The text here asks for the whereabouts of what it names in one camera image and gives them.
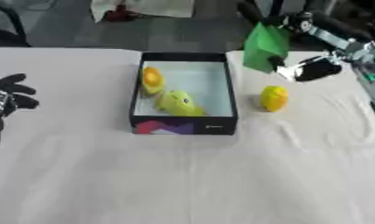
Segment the open box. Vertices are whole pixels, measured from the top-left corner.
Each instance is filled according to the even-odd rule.
[[[205,109],[205,116],[173,116],[156,109],[154,97],[148,97],[142,89],[141,73],[145,67],[155,67],[165,78],[168,90],[186,91],[195,104]],[[129,116],[136,134],[232,135],[238,112],[226,56],[143,53]]]

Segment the white tablecloth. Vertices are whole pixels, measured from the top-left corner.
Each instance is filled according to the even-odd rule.
[[[139,58],[0,49],[0,77],[27,73],[41,100],[6,122],[0,224],[375,224],[375,115],[348,67],[288,83],[230,52],[235,136],[136,136],[128,106]],[[286,108],[260,111],[253,96],[266,85],[288,89]]]

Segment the gray floor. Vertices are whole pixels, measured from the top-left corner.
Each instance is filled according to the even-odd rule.
[[[10,0],[33,46],[81,46],[162,52],[224,52],[238,48],[250,25],[237,0],[196,0],[192,18],[152,17],[95,24],[90,0]],[[0,24],[6,25],[0,18]]]

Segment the green triangular block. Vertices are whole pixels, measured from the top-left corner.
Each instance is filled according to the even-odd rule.
[[[268,58],[288,55],[288,38],[273,26],[266,28],[258,24],[249,35],[244,50],[244,66],[265,73],[273,71]]]

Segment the green object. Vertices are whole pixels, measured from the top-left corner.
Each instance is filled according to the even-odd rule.
[[[375,74],[374,73],[368,73],[365,78],[368,80],[368,81],[375,81]]]
[[[194,104],[185,91],[169,91],[157,100],[156,107],[165,109],[172,116],[204,116],[205,111]]]
[[[288,57],[289,33],[273,26],[266,27],[259,23],[245,43],[244,66],[265,73],[271,73],[273,66],[267,59],[278,56]]]

